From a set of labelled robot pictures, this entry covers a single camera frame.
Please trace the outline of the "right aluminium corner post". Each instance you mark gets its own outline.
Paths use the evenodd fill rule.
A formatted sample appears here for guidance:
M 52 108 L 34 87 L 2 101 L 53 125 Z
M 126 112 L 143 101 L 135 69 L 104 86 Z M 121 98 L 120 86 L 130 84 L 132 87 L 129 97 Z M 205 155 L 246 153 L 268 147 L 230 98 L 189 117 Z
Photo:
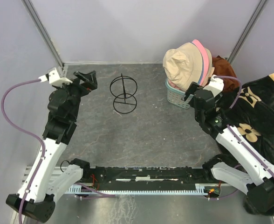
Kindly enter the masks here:
M 255 26 L 257 20 L 259 19 L 260 15 L 262 14 L 263 10 L 265 9 L 268 0 L 260 0 L 254 9 L 251 17 L 249 18 L 245 28 L 243 29 L 241 35 L 239 36 L 235 46 L 233 47 L 227 61 L 232 64 L 235 60 L 236 56 L 238 55 L 241 47 L 245 43 L 246 39 L 248 38 L 250 32 L 252 31 L 253 27 Z

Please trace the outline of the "left aluminium corner post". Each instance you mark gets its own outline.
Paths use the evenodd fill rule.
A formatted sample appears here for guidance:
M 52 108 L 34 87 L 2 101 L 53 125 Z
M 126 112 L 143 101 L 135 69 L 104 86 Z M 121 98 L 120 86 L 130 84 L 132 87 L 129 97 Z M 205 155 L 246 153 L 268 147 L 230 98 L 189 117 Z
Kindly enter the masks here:
M 32 18 L 37 30 L 39 31 L 42 39 L 44 40 L 46 46 L 50 50 L 55 61 L 57 62 L 57 64 L 59 66 L 61 66 L 63 68 L 64 62 L 62 61 L 58 51 L 56 50 L 56 48 L 55 48 L 47 30 L 46 30 L 46 28 L 44 27 L 32 1 L 31 0 L 21 0 L 21 2 L 23 3 L 23 5 L 24 5 L 25 9 L 27 10 L 28 14 L 30 15 L 30 17 Z

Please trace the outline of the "beige pink stacked hats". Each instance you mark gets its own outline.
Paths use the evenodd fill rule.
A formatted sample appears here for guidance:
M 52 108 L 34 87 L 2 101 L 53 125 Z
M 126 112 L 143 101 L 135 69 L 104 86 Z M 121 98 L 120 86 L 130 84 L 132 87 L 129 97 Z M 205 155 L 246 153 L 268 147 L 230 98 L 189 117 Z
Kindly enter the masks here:
M 207 75 L 204 79 L 204 85 L 208 83 L 209 78 L 213 75 L 214 73 L 214 66 L 212 65 L 212 55 L 209 49 L 205 48 L 207 55 L 208 55 L 208 61 L 209 61 L 209 67 L 208 67 L 208 72 Z

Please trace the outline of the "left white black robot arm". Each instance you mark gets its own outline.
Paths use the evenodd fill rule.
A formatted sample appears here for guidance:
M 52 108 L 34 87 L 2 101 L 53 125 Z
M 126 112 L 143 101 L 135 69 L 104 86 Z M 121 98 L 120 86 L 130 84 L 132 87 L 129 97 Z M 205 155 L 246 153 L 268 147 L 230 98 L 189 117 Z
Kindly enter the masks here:
M 81 98 L 98 87 L 96 71 L 74 72 L 75 79 L 61 77 L 57 68 L 52 68 L 36 80 L 26 81 L 9 88 L 1 100 L 1 111 L 7 122 L 17 130 L 37 139 L 41 145 L 30 173 L 15 194 L 9 194 L 6 204 L 18 212 L 19 223 L 26 216 L 45 223 L 52 216 L 56 203 L 77 181 L 86 182 L 91 177 L 90 165 L 75 159 L 67 170 L 50 181 L 55 166 L 69 144 L 77 127 Z M 13 89 L 33 83 L 49 82 L 55 90 L 49 95 L 48 121 L 41 137 L 14 124 L 7 116 L 4 103 Z

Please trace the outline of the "beige bucket hat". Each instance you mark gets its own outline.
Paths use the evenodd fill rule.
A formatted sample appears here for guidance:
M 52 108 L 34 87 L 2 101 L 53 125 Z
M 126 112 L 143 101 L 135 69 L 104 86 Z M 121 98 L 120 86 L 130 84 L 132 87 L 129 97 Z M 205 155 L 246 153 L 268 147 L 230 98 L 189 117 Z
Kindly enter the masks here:
M 192 82 L 197 83 L 200 80 L 203 74 L 203 58 L 197 46 L 188 42 L 165 53 L 163 68 L 168 80 L 186 91 Z

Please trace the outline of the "teal plastic basket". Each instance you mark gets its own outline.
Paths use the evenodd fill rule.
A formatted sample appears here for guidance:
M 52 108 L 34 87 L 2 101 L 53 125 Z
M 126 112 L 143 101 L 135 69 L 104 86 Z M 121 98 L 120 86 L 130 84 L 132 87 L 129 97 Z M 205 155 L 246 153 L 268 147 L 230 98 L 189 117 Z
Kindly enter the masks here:
M 165 80 L 165 86 L 167 88 L 168 102 L 184 109 L 190 108 L 190 104 L 183 101 L 183 96 L 185 95 L 185 92 L 170 86 L 168 79 Z

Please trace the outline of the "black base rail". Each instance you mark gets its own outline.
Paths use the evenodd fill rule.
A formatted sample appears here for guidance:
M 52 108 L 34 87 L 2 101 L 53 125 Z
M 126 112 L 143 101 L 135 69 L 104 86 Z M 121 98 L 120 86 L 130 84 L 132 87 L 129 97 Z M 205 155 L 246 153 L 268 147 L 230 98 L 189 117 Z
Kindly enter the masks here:
M 191 167 L 95 167 L 84 174 L 80 182 L 95 183 L 98 190 L 174 190 L 196 183 L 217 183 L 205 169 Z

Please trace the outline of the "black floral blanket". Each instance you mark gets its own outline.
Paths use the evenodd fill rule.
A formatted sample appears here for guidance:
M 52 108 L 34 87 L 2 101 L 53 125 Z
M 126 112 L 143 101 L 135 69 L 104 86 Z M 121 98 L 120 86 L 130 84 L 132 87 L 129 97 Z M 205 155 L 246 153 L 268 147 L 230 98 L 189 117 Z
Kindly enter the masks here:
M 274 216 L 274 73 L 224 93 L 216 103 L 224 123 L 216 141 L 246 170 L 212 169 L 246 195 L 248 213 Z

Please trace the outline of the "aluminium corner post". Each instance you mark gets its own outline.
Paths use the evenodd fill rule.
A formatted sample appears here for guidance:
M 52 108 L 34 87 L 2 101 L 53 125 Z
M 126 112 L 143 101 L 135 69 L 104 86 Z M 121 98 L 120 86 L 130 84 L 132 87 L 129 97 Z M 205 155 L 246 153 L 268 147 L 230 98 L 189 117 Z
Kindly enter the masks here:
M 59 66 L 61 66 L 63 68 L 64 62 L 62 61 L 58 51 L 56 50 L 56 48 L 55 48 L 47 30 L 46 30 L 46 28 L 44 27 L 32 1 L 31 0 L 21 0 L 21 2 L 23 3 L 23 5 L 24 5 L 25 9 L 27 10 L 28 14 L 30 15 L 30 17 L 32 18 L 37 30 L 39 31 L 42 39 L 44 40 L 46 46 L 50 50 L 55 61 L 57 62 L 57 64 Z
M 227 61 L 232 64 L 235 60 L 236 56 L 238 55 L 241 47 L 245 43 L 246 39 L 248 38 L 250 32 L 252 31 L 253 27 L 255 26 L 257 20 L 259 19 L 260 15 L 262 14 L 263 10 L 265 9 L 268 0 L 260 0 L 254 9 L 251 17 L 249 18 L 245 28 L 243 29 L 241 35 L 239 36 L 235 46 L 233 47 Z

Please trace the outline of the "brown cloth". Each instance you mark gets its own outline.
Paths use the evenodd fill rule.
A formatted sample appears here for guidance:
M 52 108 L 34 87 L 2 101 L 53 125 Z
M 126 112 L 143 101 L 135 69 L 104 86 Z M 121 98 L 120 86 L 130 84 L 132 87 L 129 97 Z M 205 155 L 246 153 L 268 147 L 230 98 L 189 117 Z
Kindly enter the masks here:
M 213 72 L 214 75 L 236 78 L 236 75 L 232 66 L 226 59 L 220 56 L 213 57 L 212 64 L 214 67 L 214 72 Z M 239 82 L 234 79 L 224 78 L 223 81 L 224 81 L 223 92 L 231 92 L 240 86 Z

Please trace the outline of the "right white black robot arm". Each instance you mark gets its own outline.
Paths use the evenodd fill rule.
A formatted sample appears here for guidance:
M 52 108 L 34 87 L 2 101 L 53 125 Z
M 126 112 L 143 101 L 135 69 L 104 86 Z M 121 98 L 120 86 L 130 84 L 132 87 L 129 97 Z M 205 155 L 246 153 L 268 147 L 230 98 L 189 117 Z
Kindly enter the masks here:
M 215 77 L 204 87 L 192 82 L 185 91 L 195 120 L 221 150 L 205 164 L 202 178 L 243 192 L 247 212 L 274 216 L 274 80 L 223 89 L 222 77 Z

